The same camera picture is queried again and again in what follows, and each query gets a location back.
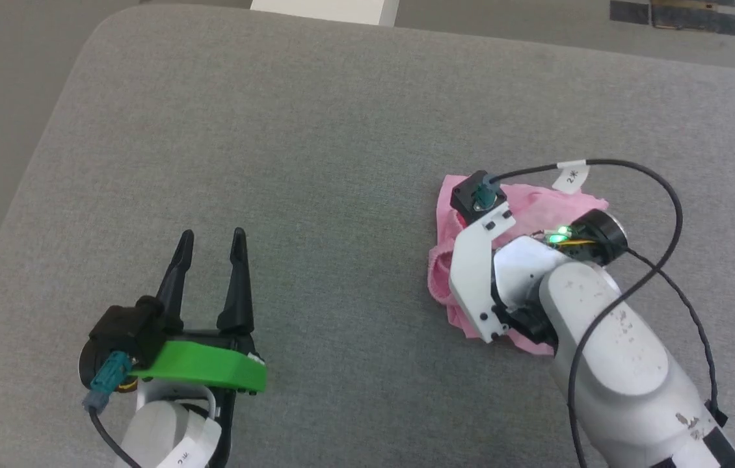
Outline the white box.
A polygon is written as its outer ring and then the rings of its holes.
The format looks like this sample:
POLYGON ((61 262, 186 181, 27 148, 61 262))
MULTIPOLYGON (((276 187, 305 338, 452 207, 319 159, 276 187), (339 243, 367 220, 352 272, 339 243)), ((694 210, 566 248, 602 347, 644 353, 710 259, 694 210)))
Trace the white box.
POLYGON ((252 0, 251 10, 392 27, 399 0, 252 0))

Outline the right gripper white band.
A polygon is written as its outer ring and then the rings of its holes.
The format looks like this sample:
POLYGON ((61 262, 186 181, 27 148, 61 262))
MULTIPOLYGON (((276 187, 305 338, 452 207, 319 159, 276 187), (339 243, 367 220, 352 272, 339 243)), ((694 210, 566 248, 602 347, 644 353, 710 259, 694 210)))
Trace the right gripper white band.
POLYGON ((549 340, 551 325, 538 305, 544 276, 567 256, 536 238, 519 236, 496 249, 516 226, 509 203, 496 205, 455 238, 449 287, 475 332, 491 343, 515 330, 534 343, 549 340))

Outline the pink garment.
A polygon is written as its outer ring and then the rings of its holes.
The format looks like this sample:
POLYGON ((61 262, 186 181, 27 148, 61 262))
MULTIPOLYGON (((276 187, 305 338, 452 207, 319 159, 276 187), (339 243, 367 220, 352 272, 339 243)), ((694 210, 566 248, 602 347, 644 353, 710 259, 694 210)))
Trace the pink garment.
MULTIPOLYGON (((475 339, 478 334, 474 324, 460 308, 449 285, 455 239, 466 227, 459 213, 450 206, 450 199, 454 187, 464 179, 463 175, 443 178, 436 204, 438 242, 428 255, 427 287, 433 299, 447 308, 448 322, 461 329, 467 338, 475 339)), ((497 250, 506 248, 505 253, 496 253, 494 257, 496 287, 502 302, 508 306, 519 306, 528 299, 545 270, 561 263, 561 256, 528 240, 520 240, 511 247, 507 244, 517 237, 569 225, 588 211, 608 209, 609 204, 581 192, 566 194, 531 185, 501 185, 501 189, 507 196, 516 224, 493 243, 497 250)))

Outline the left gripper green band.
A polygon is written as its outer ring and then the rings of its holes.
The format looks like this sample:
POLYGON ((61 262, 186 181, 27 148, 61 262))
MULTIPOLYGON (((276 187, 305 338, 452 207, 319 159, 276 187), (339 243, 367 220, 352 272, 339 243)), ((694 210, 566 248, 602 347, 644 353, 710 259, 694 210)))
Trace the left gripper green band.
MULTIPOLYGON (((185 230, 157 290, 163 306, 167 333, 181 333, 182 296, 185 275, 191 267, 194 234, 185 230)), ((192 331, 171 337, 149 367, 133 366, 130 375, 140 379, 172 380, 233 391, 261 393, 267 388, 267 366, 254 338, 254 301, 247 235, 234 230, 230 249, 231 276, 224 310, 216 331, 192 331)))

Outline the short black floor strip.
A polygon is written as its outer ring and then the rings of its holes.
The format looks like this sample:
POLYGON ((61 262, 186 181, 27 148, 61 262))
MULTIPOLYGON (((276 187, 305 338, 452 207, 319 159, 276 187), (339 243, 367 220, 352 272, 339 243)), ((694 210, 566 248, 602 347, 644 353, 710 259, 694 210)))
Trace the short black floor strip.
POLYGON ((648 25, 650 3, 647 0, 609 0, 609 20, 617 23, 648 25))

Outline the long black floor strip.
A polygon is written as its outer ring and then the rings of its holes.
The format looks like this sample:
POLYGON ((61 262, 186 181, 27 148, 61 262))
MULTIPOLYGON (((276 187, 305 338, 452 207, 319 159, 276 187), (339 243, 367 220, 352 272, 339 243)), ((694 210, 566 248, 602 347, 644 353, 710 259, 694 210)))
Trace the long black floor strip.
POLYGON ((694 31, 735 36, 735 0, 649 0, 650 23, 655 29, 694 31))

